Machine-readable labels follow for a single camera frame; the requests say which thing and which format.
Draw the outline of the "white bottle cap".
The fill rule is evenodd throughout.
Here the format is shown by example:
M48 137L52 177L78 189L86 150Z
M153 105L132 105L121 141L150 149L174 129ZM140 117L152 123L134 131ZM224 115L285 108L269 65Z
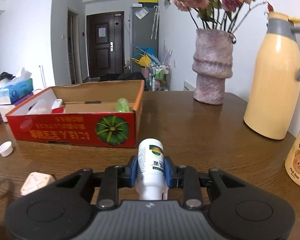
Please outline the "white bottle cap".
M13 152L13 146L11 141L6 141L0 145L0 155L7 157Z

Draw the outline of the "white medicine bottle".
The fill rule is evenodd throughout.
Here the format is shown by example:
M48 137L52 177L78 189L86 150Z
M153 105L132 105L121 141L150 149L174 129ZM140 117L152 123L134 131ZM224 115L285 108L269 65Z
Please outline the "white medicine bottle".
M162 143L147 138L138 146L138 169L135 182L140 200L167 200L168 186L164 170Z

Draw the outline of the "red cardboard box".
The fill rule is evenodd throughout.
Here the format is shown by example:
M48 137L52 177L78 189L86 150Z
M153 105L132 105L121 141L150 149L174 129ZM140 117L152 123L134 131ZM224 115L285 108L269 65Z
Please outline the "red cardboard box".
M135 148L142 112L143 80L89 82L42 90L7 113L17 140L64 142L70 145ZM117 112L126 98L130 112ZM61 108L50 114L27 115L40 99Z

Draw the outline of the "green plastic bottle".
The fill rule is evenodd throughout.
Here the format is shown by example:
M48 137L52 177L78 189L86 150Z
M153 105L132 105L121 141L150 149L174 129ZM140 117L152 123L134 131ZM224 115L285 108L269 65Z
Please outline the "green plastic bottle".
M121 113L130 112L128 100L126 98L119 98L116 102L115 109L117 112Z

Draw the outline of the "purple tissue pack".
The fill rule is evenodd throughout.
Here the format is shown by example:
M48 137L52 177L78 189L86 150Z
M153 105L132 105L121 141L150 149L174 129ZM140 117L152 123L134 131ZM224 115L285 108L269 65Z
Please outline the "purple tissue pack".
M32 96L33 96L33 92L23 96L22 98L18 99L17 101L15 101L14 103L12 103L10 105L0 105L0 115L1 115L2 121L8 122L8 120L6 118L6 114Z

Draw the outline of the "white plastic bag in box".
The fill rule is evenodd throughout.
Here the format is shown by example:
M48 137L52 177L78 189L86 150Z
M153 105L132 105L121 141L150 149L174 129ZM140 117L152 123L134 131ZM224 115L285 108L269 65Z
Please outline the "white plastic bag in box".
M44 99L40 99L35 103L31 109L27 112L27 115L40 115L40 114L50 114L51 105Z

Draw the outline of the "blue tissue pack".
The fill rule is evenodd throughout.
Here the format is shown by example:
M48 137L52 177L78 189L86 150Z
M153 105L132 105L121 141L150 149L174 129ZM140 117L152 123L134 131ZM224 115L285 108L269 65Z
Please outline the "blue tissue pack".
M11 105L23 96L33 92L32 73L24 68L21 76L13 78L0 88L0 105Z

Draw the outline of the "black bag on chair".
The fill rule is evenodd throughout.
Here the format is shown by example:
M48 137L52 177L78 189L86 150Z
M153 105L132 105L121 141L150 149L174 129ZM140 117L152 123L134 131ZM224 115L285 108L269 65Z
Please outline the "black bag on chair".
M143 80L145 77L141 72L132 72L132 73L122 73L122 74L106 74L100 77L100 82L106 81L127 81L127 80Z

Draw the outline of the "white flat tool in box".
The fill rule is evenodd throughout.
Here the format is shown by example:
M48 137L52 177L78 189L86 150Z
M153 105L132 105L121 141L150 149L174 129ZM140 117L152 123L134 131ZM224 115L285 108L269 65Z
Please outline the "white flat tool in box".
M63 100L62 99L56 99L53 102L53 104L51 106L51 109L54 110L54 109L57 109L57 108L61 108L62 104L63 104Z

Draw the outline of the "yellow and blue bags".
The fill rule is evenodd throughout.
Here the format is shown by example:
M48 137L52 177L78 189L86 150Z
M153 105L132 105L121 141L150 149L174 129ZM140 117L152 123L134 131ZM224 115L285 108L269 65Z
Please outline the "yellow and blue bags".
M137 47L138 53L134 54L130 59L142 68L148 68L151 62L157 63L158 58L153 50L149 47Z

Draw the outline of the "pink textured vase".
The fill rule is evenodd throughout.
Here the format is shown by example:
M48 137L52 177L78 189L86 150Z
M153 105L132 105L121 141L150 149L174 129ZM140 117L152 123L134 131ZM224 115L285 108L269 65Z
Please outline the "pink textured vase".
M192 70L197 74L194 99L210 105L221 105L225 80L231 78L234 35L217 29L197 29L196 51Z

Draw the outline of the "dark brown door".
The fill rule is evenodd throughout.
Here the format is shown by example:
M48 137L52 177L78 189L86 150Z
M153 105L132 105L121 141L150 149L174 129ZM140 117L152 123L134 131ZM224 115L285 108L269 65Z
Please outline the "dark brown door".
M125 59L124 12L87 16L89 77L122 74Z

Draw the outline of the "grey refrigerator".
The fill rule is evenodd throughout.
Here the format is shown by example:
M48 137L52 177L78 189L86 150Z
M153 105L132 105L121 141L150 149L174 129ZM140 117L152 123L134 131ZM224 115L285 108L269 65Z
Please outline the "grey refrigerator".
M158 55L159 31L157 27L157 3L133 4L130 8L130 68L131 72L140 72L141 67L132 58L139 59L142 51L150 49Z

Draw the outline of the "cream thermos jug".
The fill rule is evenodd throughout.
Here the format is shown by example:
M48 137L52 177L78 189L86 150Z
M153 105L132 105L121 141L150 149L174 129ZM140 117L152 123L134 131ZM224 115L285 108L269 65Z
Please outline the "cream thermos jug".
M298 34L300 18L268 13L243 120L258 134L274 140L285 138L300 92Z

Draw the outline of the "pink artificial roses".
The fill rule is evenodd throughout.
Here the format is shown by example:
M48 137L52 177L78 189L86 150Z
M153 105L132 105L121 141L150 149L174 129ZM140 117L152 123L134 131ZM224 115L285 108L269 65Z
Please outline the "pink artificial roses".
M231 34L257 7L265 5L267 14L274 11L269 2L256 0L173 0L173 3L180 11L196 12L204 30L218 29Z

